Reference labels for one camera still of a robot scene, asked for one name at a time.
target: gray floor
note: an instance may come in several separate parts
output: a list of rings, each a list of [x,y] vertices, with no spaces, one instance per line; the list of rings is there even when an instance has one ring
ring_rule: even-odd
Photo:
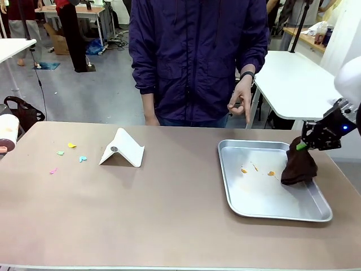
[[[97,72],[78,74],[73,71],[69,56],[47,53],[50,39],[41,28],[43,37],[43,61],[59,62],[54,71],[38,71],[42,82],[48,120],[74,121],[85,123],[111,123],[121,126],[143,125],[143,111],[140,94],[135,89],[131,76],[131,57],[128,49],[124,51],[107,50],[102,56],[90,56]],[[35,71],[31,69],[31,58],[27,56],[26,67],[18,67],[10,60],[15,80],[24,99],[44,112],[42,93]],[[3,65],[0,65],[0,101],[11,95],[10,82],[4,78]],[[262,120],[258,121],[258,112],[253,128],[269,129],[266,118],[268,104],[262,107]],[[231,117],[228,128],[244,128],[244,117]],[[354,163],[338,163],[344,174],[361,191],[361,167]]]

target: metal tray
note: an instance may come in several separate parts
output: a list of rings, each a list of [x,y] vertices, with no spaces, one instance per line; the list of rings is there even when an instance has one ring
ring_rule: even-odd
[[[332,210],[314,181],[281,184],[287,150],[289,145],[281,142],[224,140],[218,144],[231,209],[248,217],[330,221]]]

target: white folded card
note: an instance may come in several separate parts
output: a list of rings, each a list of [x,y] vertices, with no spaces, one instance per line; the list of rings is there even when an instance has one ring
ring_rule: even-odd
[[[130,164],[139,168],[142,164],[144,146],[141,147],[123,128],[119,128],[113,141],[105,148],[99,165],[103,164],[114,153],[121,154]]]

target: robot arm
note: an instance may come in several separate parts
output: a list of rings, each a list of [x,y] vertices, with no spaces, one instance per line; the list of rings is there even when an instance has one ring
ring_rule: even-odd
[[[298,150],[341,148],[343,136],[355,129],[361,135],[361,56],[341,68],[334,85],[343,98],[324,114],[322,120],[305,121]]]

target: desk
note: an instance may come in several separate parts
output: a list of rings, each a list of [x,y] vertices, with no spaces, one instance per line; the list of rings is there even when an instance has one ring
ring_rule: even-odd
[[[104,47],[102,31],[100,30],[99,16],[105,10],[104,7],[92,7],[91,10],[88,10],[86,7],[76,6],[76,12],[79,19],[95,19],[96,24],[98,26],[98,32],[100,37],[100,42]],[[44,13],[46,19],[58,18],[58,14],[56,13],[55,5],[52,6],[44,6],[42,11],[38,9],[35,12]]]
[[[25,38],[0,38],[0,63],[36,43]]]
[[[228,206],[218,143],[289,143],[297,132],[126,127],[146,146],[142,166],[120,156],[99,166],[117,128],[37,123],[0,161],[0,263],[218,271],[361,266],[361,197],[325,152],[311,154],[315,181],[333,209],[330,223],[246,218]],[[88,160],[79,163],[82,155]]]
[[[320,120],[341,95],[334,88],[332,74],[300,53],[269,51],[266,62],[256,77],[257,91],[251,107],[252,127],[259,94],[268,101],[275,113],[295,122],[295,129],[303,120]]]
[[[283,28],[283,30],[286,33],[291,34],[291,35],[296,35],[297,34],[297,28],[285,27],[285,28]],[[314,36],[300,34],[299,41],[305,42],[307,45],[309,45],[313,49],[321,52],[322,54],[324,54],[325,51],[326,51],[326,47],[324,47],[322,44],[321,45],[315,44],[315,37]]]
[[[11,90],[14,96],[21,98],[21,93],[12,75],[10,65],[6,60],[35,43],[36,40],[28,41],[25,38],[0,38],[0,63],[5,62],[4,67],[6,71],[5,76],[2,76],[2,78],[8,78],[11,81]]]
[[[291,40],[291,43],[289,45],[289,51],[290,51],[294,43],[294,38],[297,33],[297,28],[295,29],[295,28],[286,27],[283,28],[283,30],[285,31],[285,33],[293,35],[293,39]],[[301,34],[295,51],[301,53],[302,55],[311,59],[314,63],[319,65],[326,51],[326,48],[323,45],[316,45],[315,38],[313,36]]]

